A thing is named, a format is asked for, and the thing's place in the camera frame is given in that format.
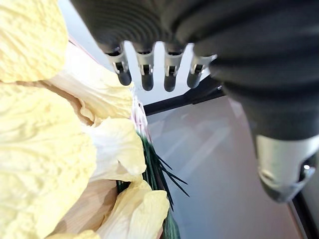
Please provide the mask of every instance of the robotic hand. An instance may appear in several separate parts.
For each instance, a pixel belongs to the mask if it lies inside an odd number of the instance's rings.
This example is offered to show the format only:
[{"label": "robotic hand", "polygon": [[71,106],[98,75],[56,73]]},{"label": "robotic hand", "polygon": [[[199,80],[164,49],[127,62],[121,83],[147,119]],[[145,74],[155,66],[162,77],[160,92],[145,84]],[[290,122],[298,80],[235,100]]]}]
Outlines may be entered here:
[{"label": "robotic hand", "polygon": [[[123,85],[131,82],[123,41],[133,43],[145,90],[153,87],[153,45],[165,43],[167,91],[186,44],[187,79],[211,77],[239,101],[250,124],[267,194],[287,202],[316,169],[319,148],[319,1],[71,0]],[[217,59],[210,62],[212,55]]]}]

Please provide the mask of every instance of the white surface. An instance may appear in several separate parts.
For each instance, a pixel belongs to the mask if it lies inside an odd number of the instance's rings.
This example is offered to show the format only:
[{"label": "white surface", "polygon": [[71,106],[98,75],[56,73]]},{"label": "white surface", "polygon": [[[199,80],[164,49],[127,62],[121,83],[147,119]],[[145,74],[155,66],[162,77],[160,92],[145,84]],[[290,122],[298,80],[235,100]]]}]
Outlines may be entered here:
[{"label": "white surface", "polygon": [[[69,0],[59,0],[58,2],[69,34],[75,38],[75,40],[81,44],[98,62],[100,62],[100,64],[113,71],[108,59],[96,45],[93,37],[84,25],[79,14],[74,9],[72,3]],[[166,92],[164,89],[164,45],[162,42],[157,42],[155,44],[154,88],[148,92],[144,91],[142,88],[141,74],[132,44],[126,42],[125,50],[129,62],[132,80],[136,86],[136,93],[144,105],[179,96],[189,90],[186,80],[189,72],[190,62],[193,56],[192,45],[188,45],[185,49],[176,78],[176,87],[173,92]],[[209,71],[206,69],[202,74],[201,79],[205,78],[208,74]]]},{"label": "white surface", "polygon": [[170,184],[182,239],[298,239],[285,204],[263,191],[245,116],[227,97],[148,117],[157,154],[188,182]]}]

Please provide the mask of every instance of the black rubber finger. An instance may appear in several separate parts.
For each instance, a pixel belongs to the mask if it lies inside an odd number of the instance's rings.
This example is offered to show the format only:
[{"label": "black rubber finger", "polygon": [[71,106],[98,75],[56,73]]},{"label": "black rubber finger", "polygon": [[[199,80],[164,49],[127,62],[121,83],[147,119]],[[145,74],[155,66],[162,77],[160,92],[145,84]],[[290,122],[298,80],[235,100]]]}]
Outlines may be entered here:
[{"label": "black rubber finger", "polygon": [[175,89],[176,77],[175,76],[165,76],[164,88],[167,92],[172,92]]},{"label": "black rubber finger", "polygon": [[119,73],[118,77],[119,77],[119,80],[123,86],[128,86],[132,81],[131,74],[130,74],[129,70],[127,72]]},{"label": "black rubber finger", "polygon": [[198,74],[189,73],[187,78],[187,85],[190,88],[196,88],[199,84],[200,76]]},{"label": "black rubber finger", "polygon": [[153,89],[153,86],[154,86],[153,74],[142,75],[142,86],[143,86],[143,89],[146,91],[150,91],[151,89]]}]

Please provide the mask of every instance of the wooden surface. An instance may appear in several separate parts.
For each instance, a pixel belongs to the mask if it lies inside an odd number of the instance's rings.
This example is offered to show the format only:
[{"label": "wooden surface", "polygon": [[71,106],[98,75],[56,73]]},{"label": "wooden surface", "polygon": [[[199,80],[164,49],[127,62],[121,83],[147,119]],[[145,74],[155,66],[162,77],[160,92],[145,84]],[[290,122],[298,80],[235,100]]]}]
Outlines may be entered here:
[{"label": "wooden surface", "polygon": [[96,230],[105,215],[109,215],[116,201],[116,181],[98,180],[89,183],[79,200],[51,233],[79,233]]}]

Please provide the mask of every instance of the black frame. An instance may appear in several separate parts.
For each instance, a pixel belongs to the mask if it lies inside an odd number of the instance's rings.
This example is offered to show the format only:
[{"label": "black frame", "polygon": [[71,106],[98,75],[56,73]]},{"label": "black frame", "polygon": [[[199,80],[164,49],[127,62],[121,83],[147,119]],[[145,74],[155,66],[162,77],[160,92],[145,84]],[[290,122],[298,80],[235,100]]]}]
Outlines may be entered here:
[{"label": "black frame", "polygon": [[[145,105],[144,110],[146,116],[150,116],[190,104],[195,105],[224,95],[222,85],[210,76],[207,76],[195,89],[190,89],[180,96]],[[301,223],[299,226],[303,227],[307,239],[319,239],[319,232],[302,192],[299,192],[295,196],[292,204],[298,214],[297,217],[299,217],[297,221]]]}]

